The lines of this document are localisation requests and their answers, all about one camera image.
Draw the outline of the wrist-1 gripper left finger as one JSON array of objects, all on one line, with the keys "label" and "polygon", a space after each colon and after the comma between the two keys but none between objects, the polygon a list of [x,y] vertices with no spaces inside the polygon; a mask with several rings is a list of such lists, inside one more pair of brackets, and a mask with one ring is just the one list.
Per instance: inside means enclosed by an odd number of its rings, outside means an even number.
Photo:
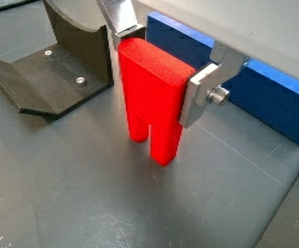
[{"label": "wrist-1 gripper left finger", "polygon": [[146,37],[146,27],[138,22],[131,0],[96,0],[111,30],[114,48],[128,38]]}]

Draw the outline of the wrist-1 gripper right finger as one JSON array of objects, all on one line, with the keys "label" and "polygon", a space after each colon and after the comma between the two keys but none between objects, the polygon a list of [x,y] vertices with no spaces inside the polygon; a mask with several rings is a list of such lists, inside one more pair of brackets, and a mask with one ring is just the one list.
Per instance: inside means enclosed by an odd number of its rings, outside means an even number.
[{"label": "wrist-1 gripper right finger", "polygon": [[194,74],[188,81],[180,113],[180,124],[184,128],[190,128],[203,115],[208,104],[220,106],[227,102],[230,91],[222,84],[239,74],[248,61],[248,56],[215,42],[210,59],[211,63]]}]

